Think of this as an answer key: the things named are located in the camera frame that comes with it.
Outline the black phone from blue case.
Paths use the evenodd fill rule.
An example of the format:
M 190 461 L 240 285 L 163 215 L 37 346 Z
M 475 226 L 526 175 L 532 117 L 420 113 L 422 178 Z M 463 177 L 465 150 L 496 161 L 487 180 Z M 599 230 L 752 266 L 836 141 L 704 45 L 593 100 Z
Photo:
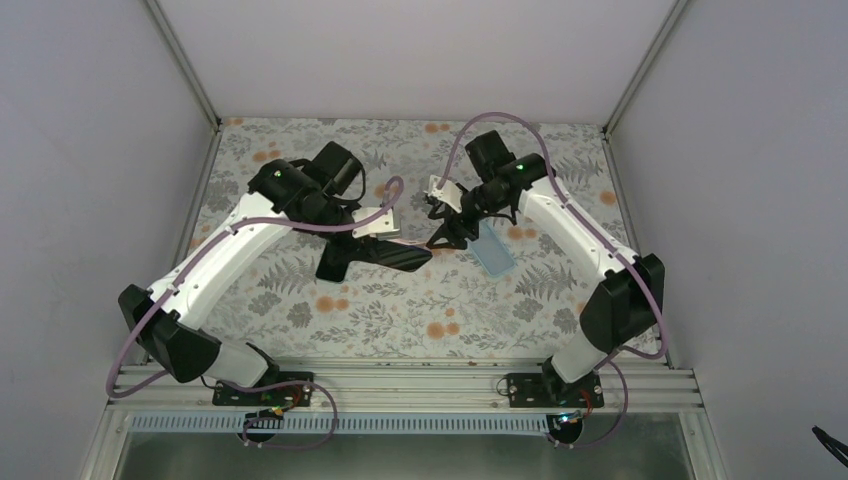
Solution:
M 350 262 L 350 255 L 347 252 L 328 245 L 324 248 L 320 257 L 315 277 L 326 282 L 342 283 L 345 280 Z

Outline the light blue phone case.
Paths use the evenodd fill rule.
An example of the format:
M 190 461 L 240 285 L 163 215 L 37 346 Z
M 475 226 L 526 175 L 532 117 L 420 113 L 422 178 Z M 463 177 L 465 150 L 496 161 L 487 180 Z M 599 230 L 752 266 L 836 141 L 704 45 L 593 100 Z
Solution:
M 479 235 L 468 243 L 469 250 L 492 278 L 501 278 L 516 267 L 516 260 L 492 225 L 479 223 Z

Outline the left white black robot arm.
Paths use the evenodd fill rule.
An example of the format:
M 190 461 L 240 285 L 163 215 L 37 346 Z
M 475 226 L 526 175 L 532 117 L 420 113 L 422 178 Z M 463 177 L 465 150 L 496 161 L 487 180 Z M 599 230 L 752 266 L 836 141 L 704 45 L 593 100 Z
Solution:
M 125 398 L 135 393 L 133 387 L 119 391 L 116 384 L 129 349 L 139 346 L 162 367 L 142 381 L 142 387 L 166 375 L 180 383 L 210 377 L 238 390 L 252 404 L 270 402 L 278 391 L 276 361 L 254 345 L 207 333 L 208 316 L 253 261 L 292 231 L 340 234 L 353 241 L 390 231 L 404 182 L 390 178 L 390 197 L 357 217 L 361 204 L 341 195 L 363 173 L 361 162 L 335 142 L 312 160 L 264 164 L 199 247 L 150 286 L 131 284 L 120 294 L 119 307 L 130 333 L 108 374 L 108 395 Z

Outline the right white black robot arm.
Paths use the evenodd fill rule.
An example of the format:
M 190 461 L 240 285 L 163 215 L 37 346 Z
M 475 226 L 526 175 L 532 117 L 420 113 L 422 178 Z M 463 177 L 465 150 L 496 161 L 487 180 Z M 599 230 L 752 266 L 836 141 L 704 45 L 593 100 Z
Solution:
M 641 256 L 602 228 L 566 193 L 546 154 L 517 157 L 496 131 L 465 147 L 480 185 L 467 189 L 444 176 L 429 179 L 429 218 L 440 221 L 431 249 L 465 249 L 479 238 L 489 217 L 535 222 L 583 272 L 595 288 L 565 347 L 541 367 L 541 391 L 565 407 L 592 387 L 591 376 L 627 343 L 658 325 L 665 267 L 654 254 Z

